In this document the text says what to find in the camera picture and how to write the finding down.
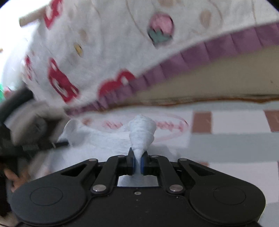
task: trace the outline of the brown tile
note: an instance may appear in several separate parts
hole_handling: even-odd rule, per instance
[[[211,112],[194,114],[192,133],[211,134]]]
[[[279,132],[279,110],[266,110],[265,116],[272,132]]]

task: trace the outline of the wooden stick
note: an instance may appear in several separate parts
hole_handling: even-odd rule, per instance
[[[26,16],[20,17],[19,18],[19,25],[20,27],[23,27],[37,19],[40,19],[44,14],[45,14],[45,9],[47,6],[44,6],[40,9],[37,9]]]

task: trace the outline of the finger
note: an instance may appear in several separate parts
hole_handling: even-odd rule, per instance
[[[14,193],[14,192],[15,192],[15,190],[16,190],[16,188],[15,188],[15,187],[11,187],[11,191],[12,191],[12,193]]]
[[[22,172],[21,172],[21,178],[24,178],[25,180],[29,180],[30,179],[30,175],[28,173],[28,169],[24,169]]]
[[[20,186],[24,185],[25,183],[27,183],[26,179],[20,178],[17,182],[14,182],[14,190],[17,190]]]
[[[5,98],[9,98],[12,93],[13,93],[13,91],[10,88],[8,88],[8,87],[4,88],[4,96],[5,96]]]
[[[17,181],[19,177],[10,169],[4,169],[5,176],[11,181]]]

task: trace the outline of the black strap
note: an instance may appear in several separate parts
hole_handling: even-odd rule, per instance
[[[33,93],[27,87],[15,91],[10,98],[0,104],[0,123],[3,124],[14,110],[31,99]]]

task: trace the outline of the red pattern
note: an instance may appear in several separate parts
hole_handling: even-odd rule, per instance
[[[135,79],[135,76],[127,70],[121,71],[118,74],[116,81],[107,80],[100,86],[99,97],[104,96],[104,95],[110,93],[111,91],[114,91],[117,88],[123,86],[123,83],[121,81],[122,78],[126,78],[128,81],[131,81],[131,80]]]
[[[172,132],[174,129],[177,129],[182,133],[182,132],[184,132],[184,129],[185,129],[185,124],[182,121],[179,122],[179,124],[174,124],[171,121],[170,122],[155,121],[155,122],[156,122],[157,128],[159,128],[161,130],[169,130],[170,132]]]
[[[62,73],[53,58],[49,60],[49,82],[65,103],[72,101],[79,94],[79,90],[71,84],[68,77]]]
[[[106,120],[104,123],[103,123],[103,128],[105,129],[113,129],[113,130],[116,130],[116,129],[119,129],[123,126],[123,124],[120,122],[120,123],[114,123],[114,122],[110,122],[108,120]]]
[[[31,60],[29,56],[25,57],[25,71],[29,80],[32,80],[32,76],[31,76],[32,68],[31,68]]]
[[[49,7],[51,9],[51,17],[48,18],[47,14],[45,14],[44,17],[45,25],[48,29],[51,28],[55,19],[61,15],[61,10],[59,9],[59,7],[62,7],[62,2],[63,0],[52,0],[52,2],[50,3]]]

